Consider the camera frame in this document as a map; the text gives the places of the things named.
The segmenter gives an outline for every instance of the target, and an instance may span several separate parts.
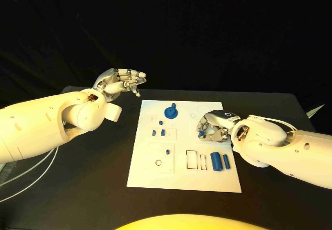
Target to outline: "yellow object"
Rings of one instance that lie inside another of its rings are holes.
[[[117,230],[265,230],[242,221],[191,214],[175,214],[142,219]]]

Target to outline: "black tabletop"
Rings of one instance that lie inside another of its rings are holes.
[[[63,145],[39,182],[0,203],[8,227],[109,230],[152,216],[190,213],[269,229],[332,228],[332,190],[286,176],[272,166],[255,167],[239,153],[234,158],[243,193],[128,187],[142,100],[223,102],[224,109],[243,118],[255,114],[281,119],[298,129],[315,130],[291,94],[142,90],[138,98],[123,93],[115,101],[123,107],[119,122],[104,120],[96,131]],[[28,169],[28,161],[19,161],[18,171]],[[0,199],[37,179],[48,163],[2,188]]]

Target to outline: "robotic hand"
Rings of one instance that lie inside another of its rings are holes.
[[[279,122],[292,131],[285,132]],[[207,134],[208,127],[216,131]],[[203,140],[224,142],[231,137],[233,150],[257,167],[272,165],[286,175],[332,189],[332,136],[299,131],[285,121],[250,115],[243,119],[224,110],[205,114],[198,124]]]
[[[117,121],[122,108],[110,102],[120,92],[132,91],[140,96],[138,85],[146,82],[145,77],[136,70],[110,69],[99,76],[91,89],[0,109],[0,163],[48,152],[96,130],[104,118]]]

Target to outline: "table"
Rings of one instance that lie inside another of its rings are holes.
[[[236,219],[269,229],[332,228],[332,190],[286,176],[272,166],[255,167],[239,153],[240,194],[126,187],[142,100],[223,102],[224,109],[243,118],[255,114],[315,130],[291,94],[142,90],[138,98],[123,93],[115,101],[123,107],[119,122],[106,120],[96,131],[61,146],[39,182],[0,203],[5,226],[103,230],[152,216],[190,213]],[[19,161],[18,168],[25,166],[26,170],[28,161]],[[8,195],[37,179],[47,166],[44,163],[3,188]]]

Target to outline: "bolt hole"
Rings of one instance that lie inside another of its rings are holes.
[[[311,148],[311,144],[309,144],[309,143],[305,143],[304,148],[308,150],[308,149]]]

